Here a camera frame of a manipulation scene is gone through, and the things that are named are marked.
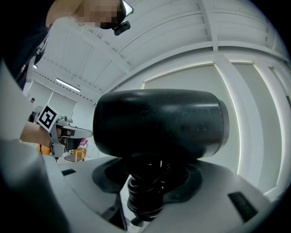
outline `black hair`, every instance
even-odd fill
[[[122,23],[122,21],[125,19],[125,17],[126,17],[126,9],[125,9],[125,6],[123,4],[123,1],[120,0],[120,5],[117,7],[117,17],[112,17],[110,23],[101,23],[100,28],[102,28],[102,29],[114,28],[117,25],[119,25],[120,23]]]

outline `white ceiling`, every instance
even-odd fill
[[[131,75],[169,56],[197,48],[249,47],[286,58],[267,18],[247,0],[127,0],[131,29],[79,27],[68,18],[50,32],[34,78],[77,101],[96,103]],[[81,89],[75,93],[60,78]]]

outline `black cylinder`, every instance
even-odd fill
[[[225,104],[204,91],[148,89],[111,92],[95,108],[96,146],[117,157],[212,156],[226,143]]]

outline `fluorescent light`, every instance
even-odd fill
[[[73,90],[75,90],[75,91],[77,91],[77,92],[80,92],[80,91],[81,91],[81,89],[79,89],[79,88],[77,88],[77,87],[74,87],[74,86],[72,86],[71,84],[69,84],[69,83],[67,83],[67,82],[65,82],[65,81],[62,81],[61,79],[56,78],[56,80],[57,80],[57,82],[59,82],[59,83],[65,85],[65,86],[67,86],[67,87],[69,87],[69,88],[71,88],[71,89],[73,89]]]
[[[123,1],[123,4],[125,6],[125,9],[126,9],[126,16],[130,15],[131,13],[133,13],[133,8],[128,5],[126,2]]]

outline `white column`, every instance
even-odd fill
[[[285,191],[291,180],[291,109],[284,90],[282,90],[279,81],[270,71],[269,67],[260,60],[254,60],[254,62],[256,69],[262,76],[274,100],[281,126],[282,157],[277,186],[266,193],[270,199],[274,199],[277,195]]]
[[[228,88],[236,111],[240,137],[237,174],[257,187],[263,165],[264,141],[255,99],[243,77],[225,55],[214,55],[214,63]]]

